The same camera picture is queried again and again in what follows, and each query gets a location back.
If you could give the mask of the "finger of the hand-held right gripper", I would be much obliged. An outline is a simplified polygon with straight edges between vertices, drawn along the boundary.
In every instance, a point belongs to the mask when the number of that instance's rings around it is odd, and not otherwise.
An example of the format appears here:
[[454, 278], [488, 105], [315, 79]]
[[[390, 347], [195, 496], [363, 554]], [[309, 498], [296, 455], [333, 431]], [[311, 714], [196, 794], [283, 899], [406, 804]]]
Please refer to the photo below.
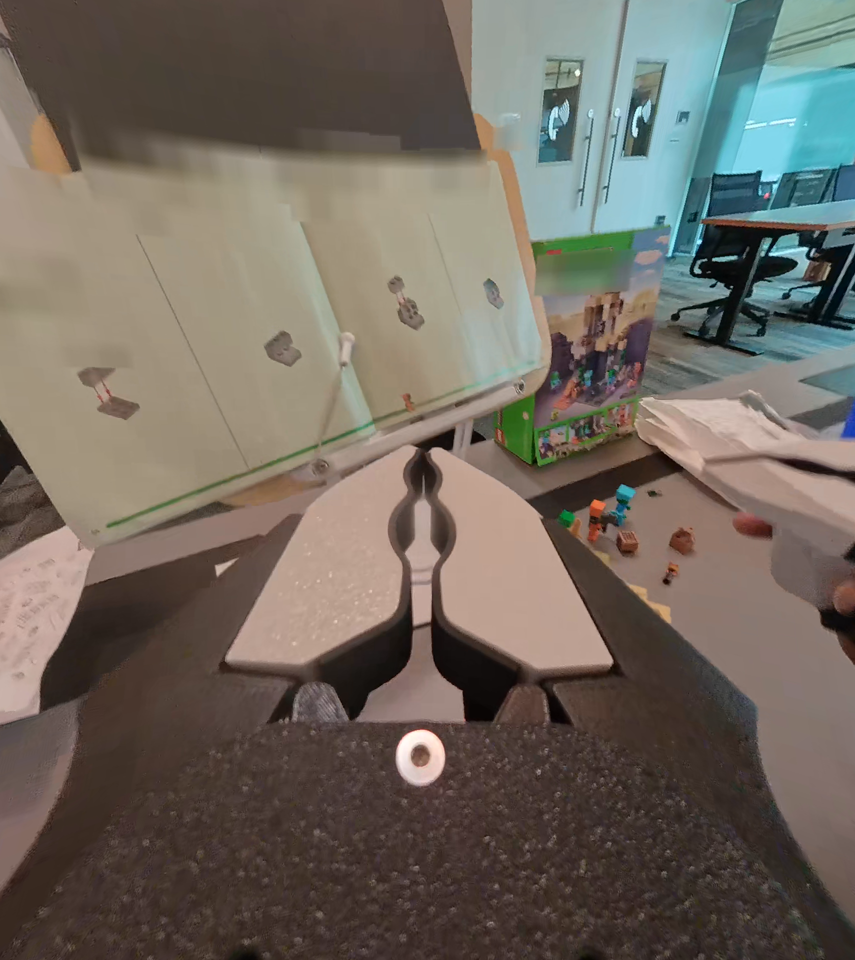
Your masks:
[[706, 457], [706, 468], [767, 459], [814, 464], [834, 472], [855, 472], [855, 439], [783, 438], [757, 449]]
[[855, 543], [855, 471], [768, 459], [710, 468], [710, 487], [773, 529], [771, 574], [819, 610]]

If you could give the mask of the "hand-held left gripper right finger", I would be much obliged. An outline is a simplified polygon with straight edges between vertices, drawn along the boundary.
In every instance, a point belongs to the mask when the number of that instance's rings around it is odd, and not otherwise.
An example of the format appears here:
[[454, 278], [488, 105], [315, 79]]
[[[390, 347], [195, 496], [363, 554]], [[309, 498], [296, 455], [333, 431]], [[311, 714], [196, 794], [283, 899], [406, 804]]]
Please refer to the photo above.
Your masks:
[[541, 515], [440, 448], [427, 452], [434, 666], [465, 713], [495, 714], [521, 685], [609, 676], [599, 627]]

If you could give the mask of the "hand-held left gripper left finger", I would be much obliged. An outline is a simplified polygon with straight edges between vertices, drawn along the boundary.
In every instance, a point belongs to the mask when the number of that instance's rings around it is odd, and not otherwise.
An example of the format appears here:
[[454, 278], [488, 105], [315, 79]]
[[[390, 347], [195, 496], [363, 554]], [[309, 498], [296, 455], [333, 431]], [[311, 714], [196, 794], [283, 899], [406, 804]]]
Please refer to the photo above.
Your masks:
[[329, 685], [348, 714], [407, 666], [413, 603], [407, 551], [423, 481], [406, 445], [315, 499], [300, 517], [223, 664]]

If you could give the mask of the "grey desk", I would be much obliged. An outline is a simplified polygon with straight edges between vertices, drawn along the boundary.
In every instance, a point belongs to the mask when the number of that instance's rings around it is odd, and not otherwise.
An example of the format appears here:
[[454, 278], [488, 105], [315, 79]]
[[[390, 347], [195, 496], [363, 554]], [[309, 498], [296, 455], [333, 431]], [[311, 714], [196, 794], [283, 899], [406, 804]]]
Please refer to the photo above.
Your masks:
[[[736, 536], [733, 511], [638, 438], [541, 469], [491, 440], [469, 463], [538, 509], [571, 509], [641, 479], [662, 496], [638, 505], [645, 544], [669, 520], [693, 527], [695, 551], [673, 587], [655, 560], [613, 558], [626, 582], [671, 609], [673, 625], [759, 710], [760, 755], [774, 798], [819, 878], [855, 925], [855, 666], [813, 610], [770, 575], [767, 546]], [[76, 708], [0, 727], [0, 888], [37, 837], [69, 770]]]

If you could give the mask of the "wooden office desk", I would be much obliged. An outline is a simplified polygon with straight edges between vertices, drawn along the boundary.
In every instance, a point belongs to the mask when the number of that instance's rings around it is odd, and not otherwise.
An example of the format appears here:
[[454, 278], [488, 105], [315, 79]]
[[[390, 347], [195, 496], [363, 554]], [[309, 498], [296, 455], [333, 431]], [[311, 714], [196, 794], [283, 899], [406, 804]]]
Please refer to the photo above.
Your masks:
[[749, 288], [757, 280], [764, 243], [767, 240], [776, 241], [785, 235], [801, 233], [820, 234], [823, 252], [846, 247], [848, 253], [843, 264], [834, 268], [832, 280], [827, 289], [818, 294], [808, 306], [806, 313], [788, 314], [786, 317], [817, 327], [844, 331], [855, 329], [855, 318], [838, 315], [855, 281], [855, 198], [799, 207], [705, 217], [701, 223], [704, 226], [745, 232], [747, 234], [746, 265], [733, 283], [716, 330], [710, 334], [708, 322], [704, 321], [696, 330], [685, 328], [686, 338], [739, 354], [761, 355], [761, 350], [753, 349], [746, 343], [732, 339], [737, 318], [741, 314]]

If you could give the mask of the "toy brick model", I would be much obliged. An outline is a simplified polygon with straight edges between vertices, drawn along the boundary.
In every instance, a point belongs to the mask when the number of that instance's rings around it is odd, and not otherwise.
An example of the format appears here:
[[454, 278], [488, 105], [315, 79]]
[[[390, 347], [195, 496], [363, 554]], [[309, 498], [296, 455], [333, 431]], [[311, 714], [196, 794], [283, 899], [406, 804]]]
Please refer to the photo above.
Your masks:
[[614, 567], [612, 558], [601, 551], [591, 549], [590, 551], [596, 558], [602, 561], [602, 563], [610, 570], [613, 570], [615, 576], [626, 584], [626, 587], [635, 594], [641, 601], [643, 601], [647, 606], [650, 607], [664, 622], [668, 624], [673, 623], [672, 611], [671, 608], [665, 604], [658, 603], [650, 598], [649, 591], [646, 587], [631, 583], [626, 581], [625, 577], [622, 576]]

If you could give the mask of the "green toy set box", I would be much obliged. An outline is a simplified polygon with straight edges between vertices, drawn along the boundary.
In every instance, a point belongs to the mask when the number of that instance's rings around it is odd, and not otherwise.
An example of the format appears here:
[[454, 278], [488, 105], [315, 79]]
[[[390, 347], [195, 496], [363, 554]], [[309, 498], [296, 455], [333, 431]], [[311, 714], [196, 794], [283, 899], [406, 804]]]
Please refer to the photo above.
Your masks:
[[503, 450], [543, 467], [634, 432], [672, 234], [661, 223], [532, 244], [548, 365], [497, 412]]

